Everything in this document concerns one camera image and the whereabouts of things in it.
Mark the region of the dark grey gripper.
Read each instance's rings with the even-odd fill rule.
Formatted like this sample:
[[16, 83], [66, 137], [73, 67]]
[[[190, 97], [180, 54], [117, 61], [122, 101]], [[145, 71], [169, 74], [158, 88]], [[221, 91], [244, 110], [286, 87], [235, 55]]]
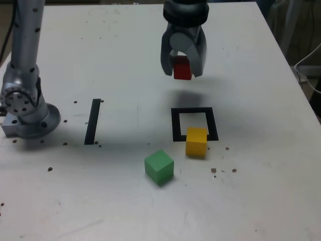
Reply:
[[189, 60], [192, 74], [195, 77], [202, 76], [207, 42], [201, 26], [187, 28], [168, 23], [162, 36], [160, 51], [160, 62], [165, 75], [172, 76], [173, 62], [179, 52]]

